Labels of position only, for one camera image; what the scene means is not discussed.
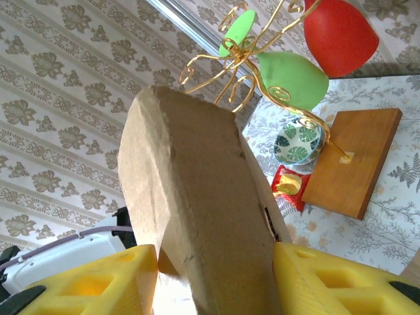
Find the gold wire swirl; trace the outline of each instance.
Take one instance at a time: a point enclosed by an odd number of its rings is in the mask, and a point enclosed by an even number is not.
[[[305,7],[303,5],[298,5],[297,7],[295,7],[295,5],[300,2],[301,0],[292,0],[289,3],[289,6],[287,7],[287,11],[288,13],[300,13],[303,12],[303,10],[305,9]]]
[[[232,93],[230,93],[230,98],[229,98],[229,102],[233,103],[235,101],[235,94],[236,94],[236,89],[238,88],[238,85],[245,81],[245,80],[249,80],[251,82],[251,87],[249,88],[248,94],[247,96],[244,98],[244,100],[242,101],[241,104],[238,105],[238,107],[236,107],[234,110],[232,110],[232,113],[236,114],[238,113],[240,110],[242,110],[245,105],[249,102],[249,100],[251,99],[251,97],[254,94],[254,90],[255,90],[255,78],[253,75],[251,74],[247,74],[244,75],[242,77],[240,77],[236,83],[234,84],[233,88],[232,88]]]
[[[234,70],[234,73],[230,76],[229,82],[224,86],[223,90],[220,92],[220,94],[218,95],[218,97],[216,97],[215,105],[217,105],[219,103],[219,101],[222,99],[223,95],[227,92],[227,90],[231,86],[231,84],[233,83],[233,81],[236,78],[237,72],[238,72],[238,69],[236,68]]]
[[[270,19],[268,20],[267,24],[265,25],[265,27],[262,29],[260,35],[257,36],[256,41],[258,41],[265,33],[265,31],[271,26],[271,24],[273,23],[278,11],[280,11],[281,7],[283,6],[285,0],[280,0],[279,4],[277,5],[277,7],[274,9],[274,12],[272,13]],[[267,44],[263,45],[260,49],[257,49],[256,51],[253,52],[253,54],[259,54],[262,53],[263,51],[265,51],[267,48],[269,48],[269,46],[271,46],[274,42],[276,42],[281,36],[283,36],[283,34],[289,30],[291,30],[293,27],[295,27],[297,24],[303,22],[303,20],[305,18],[307,18],[307,16],[309,14],[311,14],[312,12],[314,12],[314,10],[316,9],[316,7],[320,4],[322,0],[315,0],[315,2],[302,14],[300,15],[300,17],[298,17],[296,20],[294,20],[292,23],[289,23],[288,25],[286,25],[284,28],[282,28],[281,31],[279,31],[270,41],[268,41]],[[295,0],[292,0],[291,3],[291,9],[297,9],[297,8],[293,8],[294,6],[294,2]]]
[[[270,20],[267,22],[267,24],[262,29],[262,32],[257,36],[249,36],[246,37],[241,45],[239,46],[235,41],[229,38],[224,38],[222,40],[222,46],[227,49],[230,53],[229,56],[226,58],[221,57],[214,57],[214,56],[207,56],[207,55],[197,55],[189,63],[186,65],[185,69],[183,69],[181,76],[179,78],[180,84],[185,84],[194,74],[194,68],[191,67],[192,63],[194,63],[197,59],[200,58],[208,58],[213,60],[223,60],[223,70],[220,71],[217,75],[212,77],[211,79],[207,80],[206,82],[200,83],[196,87],[185,91],[186,94],[192,93],[212,82],[214,82],[217,78],[225,74],[227,71],[233,70],[233,76],[230,78],[228,84],[224,87],[220,95],[216,99],[216,103],[223,97],[225,92],[228,90],[229,86],[234,81],[234,78],[236,77],[236,73],[238,71],[238,68],[245,64],[250,70],[252,75],[245,75],[241,78],[239,78],[236,83],[234,84],[232,88],[232,94],[230,96],[229,101],[234,101],[234,96],[236,89],[238,88],[238,85],[245,81],[246,79],[250,80],[251,82],[251,88],[249,90],[249,93],[247,97],[243,100],[243,102],[234,109],[233,112],[240,111],[246,104],[249,102],[249,100],[252,97],[253,91],[255,90],[255,87],[257,86],[259,90],[261,91],[261,94],[267,97],[270,101],[278,105],[279,107],[283,108],[284,110],[287,110],[288,112],[299,114],[301,117],[299,118],[298,122],[308,128],[316,128],[317,125],[319,125],[325,133],[325,141],[329,145],[331,145],[341,156],[343,156],[346,159],[349,159],[349,156],[342,151],[332,140],[331,140],[331,133],[329,130],[329,126],[325,121],[323,121],[318,116],[314,115],[313,113],[306,111],[306,110],[300,110],[298,108],[294,108],[285,102],[290,99],[290,94],[288,91],[286,91],[284,88],[281,87],[269,87],[268,89],[265,88],[264,83],[261,79],[261,75],[259,72],[258,67],[249,59],[250,56],[259,54],[263,51],[265,51],[269,46],[271,46],[275,41],[277,41],[285,32],[296,26],[297,24],[301,23],[309,14],[311,14],[316,7],[320,4],[321,0],[315,0],[315,2],[302,14],[300,17],[298,17],[296,20],[294,20],[292,23],[289,23],[287,26],[285,26],[281,31],[279,31],[268,43],[263,45],[261,48],[256,49],[257,42],[259,39],[264,35],[265,31],[271,26],[273,23],[276,15],[278,14],[279,10],[283,6],[285,0],[280,0],[277,7],[275,8],[274,12],[272,13],[272,16],[270,17]],[[287,8],[288,12],[302,12],[303,6],[298,5],[295,7],[295,5],[298,3],[299,0],[291,0],[289,3],[289,6]],[[233,20],[236,17],[236,11],[243,9],[247,10],[247,4],[245,2],[241,2],[238,5],[236,5],[232,10],[229,11],[229,13],[224,17],[222,22],[219,26],[219,31],[223,32],[226,28],[228,28]]]
[[[309,129],[316,129],[318,126],[313,120],[311,120],[309,117],[302,116],[300,117],[297,122],[302,125],[303,127],[309,128]]]
[[[184,85],[188,82],[188,80],[193,76],[195,69],[194,67],[191,67],[191,65],[199,60],[200,58],[205,58],[205,59],[211,59],[211,60],[225,60],[225,58],[221,58],[221,57],[214,57],[214,56],[208,56],[206,54],[198,54],[197,56],[195,56],[193,59],[191,59],[187,65],[185,66],[185,68],[182,70],[181,75],[179,76],[178,82],[181,85]],[[190,94],[202,87],[205,87],[206,85],[216,81],[219,77],[221,77],[222,75],[224,75],[228,70],[227,69],[223,69],[222,71],[220,71],[217,75],[215,75],[214,77],[212,77],[211,79],[208,79],[207,81],[200,83],[199,85],[185,91],[186,94]]]
[[[267,92],[278,100],[282,100],[284,102],[287,102],[291,98],[290,93],[283,87],[269,87]]]
[[[236,11],[240,9],[243,9],[244,11],[246,11],[248,9],[247,3],[246,2],[238,3],[238,5],[233,7],[232,10],[230,10],[228,14],[226,14],[226,16],[223,18],[222,22],[219,25],[219,32],[224,32],[226,28],[230,27],[230,25],[232,24],[232,22],[234,21],[236,17]]]

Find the table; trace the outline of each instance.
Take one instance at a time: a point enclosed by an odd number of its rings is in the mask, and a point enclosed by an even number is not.
[[[311,205],[300,213],[278,198],[295,243],[395,274],[410,262],[420,247],[420,75],[331,80],[314,113],[332,124],[338,111],[397,107],[403,117],[364,219]],[[280,165],[273,143],[290,119],[291,114],[261,99],[243,130],[270,183]],[[293,169],[311,173],[313,166]]]

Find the red snack packet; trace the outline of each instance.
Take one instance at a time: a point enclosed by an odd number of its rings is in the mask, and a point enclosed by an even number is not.
[[[282,177],[285,174],[294,175],[294,176],[300,178],[300,180],[301,180],[300,188],[295,188],[295,189],[299,189],[297,194],[291,194],[291,195],[287,194],[291,190],[288,190],[287,189],[287,184],[283,183],[284,180],[282,180]],[[274,194],[275,197],[280,197],[280,198],[286,199],[299,212],[302,212],[303,209],[305,208],[305,203],[302,201],[302,195],[303,195],[303,192],[304,192],[304,190],[305,190],[305,188],[308,184],[309,178],[310,178],[310,174],[302,175],[302,174],[299,174],[299,173],[296,173],[296,172],[292,171],[291,169],[287,169],[284,165],[281,165],[279,167],[279,169],[277,170],[276,175],[274,175],[273,183],[271,184],[271,190],[273,191],[273,194]]]

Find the leaf-patterned bowl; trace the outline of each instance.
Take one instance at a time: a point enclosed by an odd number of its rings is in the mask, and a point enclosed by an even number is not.
[[[325,144],[320,126],[315,129],[303,127],[296,118],[278,134],[274,143],[274,156],[284,165],[304,165],[316,159]]]

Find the cardboard piece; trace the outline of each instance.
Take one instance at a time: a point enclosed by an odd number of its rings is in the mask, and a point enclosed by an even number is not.
[[[265,207],[290,237],[234,119],[165,87],[129,110],[118,171],[137,243],[158,250],[154,315],[281,314]]]
[[[420,287],[420,249],[400,274],[401,277]]]

